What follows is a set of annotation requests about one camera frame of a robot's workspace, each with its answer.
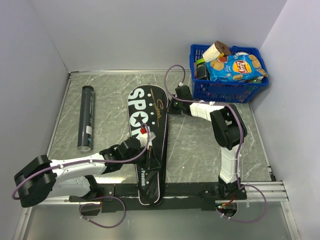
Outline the black shuttlecock tube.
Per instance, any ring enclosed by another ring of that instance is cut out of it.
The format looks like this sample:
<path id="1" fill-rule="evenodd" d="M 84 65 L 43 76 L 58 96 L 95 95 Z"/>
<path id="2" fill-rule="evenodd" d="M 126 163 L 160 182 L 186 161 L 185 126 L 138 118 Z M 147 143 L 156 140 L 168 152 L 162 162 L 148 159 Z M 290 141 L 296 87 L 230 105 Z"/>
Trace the black shuttlecock tube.
<path id="1" fill-rule="evenodd" d="M 77 150 L 85 153 L 92 150 L 95 90 L 90 85 L 82 87 L 78 124 Z"/>

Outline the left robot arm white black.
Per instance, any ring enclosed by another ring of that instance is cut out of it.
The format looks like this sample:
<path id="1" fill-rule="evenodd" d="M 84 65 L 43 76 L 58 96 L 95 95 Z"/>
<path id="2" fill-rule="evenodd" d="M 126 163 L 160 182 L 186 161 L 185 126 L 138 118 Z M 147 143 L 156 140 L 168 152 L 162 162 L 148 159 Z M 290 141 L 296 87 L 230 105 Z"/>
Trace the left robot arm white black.
<path id="1" fill-rule="evenodd" d="M 125 164 L 136 169 L 137 192 L 142 205 L 157 205 L 165 187 L 167 141 L 152 139 L 148 146 L 129 137 L 93 155 L 65 160 L 49 160 L 47 155 L 34 158 L 15 176 L 12 193 L 23 208 L 33 207 L 48 198 L 75 196 L 96 201 L 104 196 L 96 175 L 116 172 Z"/>

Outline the black racket bag SPORT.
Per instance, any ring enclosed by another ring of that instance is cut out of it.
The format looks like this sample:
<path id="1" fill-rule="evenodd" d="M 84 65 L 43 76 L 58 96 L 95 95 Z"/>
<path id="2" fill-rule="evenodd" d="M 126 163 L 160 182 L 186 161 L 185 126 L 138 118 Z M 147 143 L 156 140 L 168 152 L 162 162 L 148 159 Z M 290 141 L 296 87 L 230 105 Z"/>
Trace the black racket bag SPORT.
<path id="1" fill-rule="evenodd" d="M 135 164 L 138 198 L 143 206 L 155 206 L 162 202 L 165 191 L 168 96 L 163 88 L 143 84 L 134 88 L 127 98 L 127 114 L 130 136 L 146 151 L 144 160 Z"/>

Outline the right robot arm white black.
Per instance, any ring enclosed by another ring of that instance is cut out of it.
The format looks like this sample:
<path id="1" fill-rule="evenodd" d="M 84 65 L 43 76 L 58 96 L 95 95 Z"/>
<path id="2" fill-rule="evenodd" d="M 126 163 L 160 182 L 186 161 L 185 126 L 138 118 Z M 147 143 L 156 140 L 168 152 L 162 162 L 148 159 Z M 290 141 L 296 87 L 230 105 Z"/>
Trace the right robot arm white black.
<path id="1" fill-rule="evenodd" d="M 215 140 L 221 149 L 217 191 L 223 199 L 230 199 L 241 185 L 240 150 L 248 134 L 236 106 L 193 100 L 189 87 L 179 85 L 175 88 L 168 112 L 174 115 L 183 113 L 211 122 Z"/>

